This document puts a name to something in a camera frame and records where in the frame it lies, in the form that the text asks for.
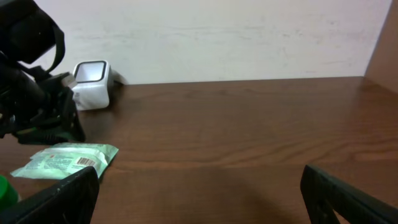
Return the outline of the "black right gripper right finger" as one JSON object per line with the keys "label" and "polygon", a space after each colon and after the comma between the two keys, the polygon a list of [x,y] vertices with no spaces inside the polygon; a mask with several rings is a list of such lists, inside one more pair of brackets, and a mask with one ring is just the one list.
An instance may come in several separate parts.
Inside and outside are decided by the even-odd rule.
{"label": "black right gripper right finger", "polygon": [[349,223],[397,223],[395,207],[333,177],[319,167],[304,167],[300,190],[311,224],[339,223],[336,214]]}

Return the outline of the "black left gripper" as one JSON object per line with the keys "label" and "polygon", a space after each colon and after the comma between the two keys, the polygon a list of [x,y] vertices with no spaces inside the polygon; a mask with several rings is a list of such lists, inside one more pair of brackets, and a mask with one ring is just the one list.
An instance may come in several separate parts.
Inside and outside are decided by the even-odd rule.
{"label": "black left gripper", "polygon": [[26,75],[15,81],[1,78],[1,138],[11,134],[29,145],[84,142],[71,89],[75,84],[71,73],[38,83]]}

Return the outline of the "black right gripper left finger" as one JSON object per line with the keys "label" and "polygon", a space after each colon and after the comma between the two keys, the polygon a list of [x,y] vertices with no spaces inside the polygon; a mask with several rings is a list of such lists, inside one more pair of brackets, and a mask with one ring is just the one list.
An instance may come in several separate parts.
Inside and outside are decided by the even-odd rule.
{"label": "black right gripper left finger", "polygon": [[90,224],[100,183],[88,166],[1,212],[1,223]]}

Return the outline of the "green white wipes packet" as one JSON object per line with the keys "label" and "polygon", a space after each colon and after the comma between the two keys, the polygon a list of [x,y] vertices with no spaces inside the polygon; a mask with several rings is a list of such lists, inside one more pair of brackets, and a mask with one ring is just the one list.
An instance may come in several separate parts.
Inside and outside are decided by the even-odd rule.
{"label": "green white wipes packet", "polygon": [[109,144],[60,143],[30,157],[24,167],[11,172],[13,177],[62,180],[86,167],[94,167],[101,177],[119,149]]}

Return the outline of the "green lid jar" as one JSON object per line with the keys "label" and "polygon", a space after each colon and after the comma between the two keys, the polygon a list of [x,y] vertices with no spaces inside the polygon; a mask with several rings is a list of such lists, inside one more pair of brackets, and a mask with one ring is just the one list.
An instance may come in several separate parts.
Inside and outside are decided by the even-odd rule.
{"label": "green lid jar", "polygon": [[17,204],[19,201],[19,193],[4,176],[0,176],[0,211]]}

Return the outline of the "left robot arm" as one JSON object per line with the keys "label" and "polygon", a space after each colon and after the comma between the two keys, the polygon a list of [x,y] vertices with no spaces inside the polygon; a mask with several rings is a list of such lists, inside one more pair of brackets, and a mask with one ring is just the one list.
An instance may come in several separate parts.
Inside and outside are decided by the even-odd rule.
{"label": "left robot arm", "polygon": [[69,73],[51,75],[65,36],[33,0],[1,1],[1,136],[20,144],[85,141]]}

